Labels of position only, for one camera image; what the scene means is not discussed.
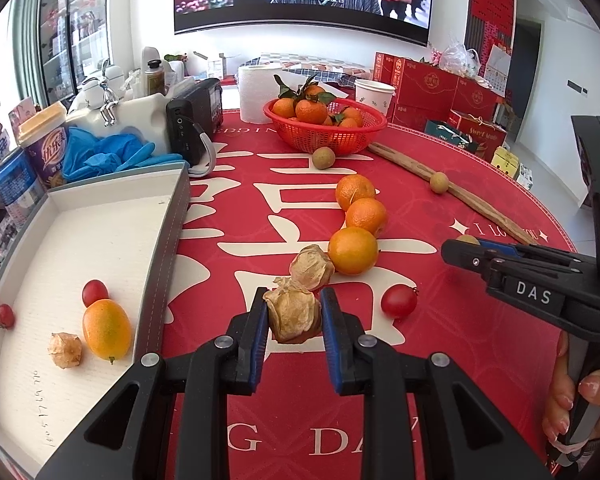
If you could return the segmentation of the right hand pink nails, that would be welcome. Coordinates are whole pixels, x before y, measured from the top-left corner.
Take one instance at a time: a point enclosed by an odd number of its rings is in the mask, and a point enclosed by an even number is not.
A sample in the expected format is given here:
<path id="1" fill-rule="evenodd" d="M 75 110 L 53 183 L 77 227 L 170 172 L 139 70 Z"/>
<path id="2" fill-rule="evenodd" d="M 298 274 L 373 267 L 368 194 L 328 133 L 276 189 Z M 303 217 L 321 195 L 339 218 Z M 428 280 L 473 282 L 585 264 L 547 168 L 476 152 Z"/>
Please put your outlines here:
<path id="1" fill-rule="evenodd" d="M 545 403 L 542 429 L 548 442 L 554 448 L 561 448 L 559 436 L 566 434 L 570 427 L 570 411 L 576 400 L 576 393 L 589 404 L 600 406 L 600 370 L 589 374 L 576 385 L 568 375 L 568 334 L 561 332 L 557 344 L 557 356 L 553 370 L 550 392 Z M 590 439 L 600 438 L 600 419 L 590 434 Z"/>

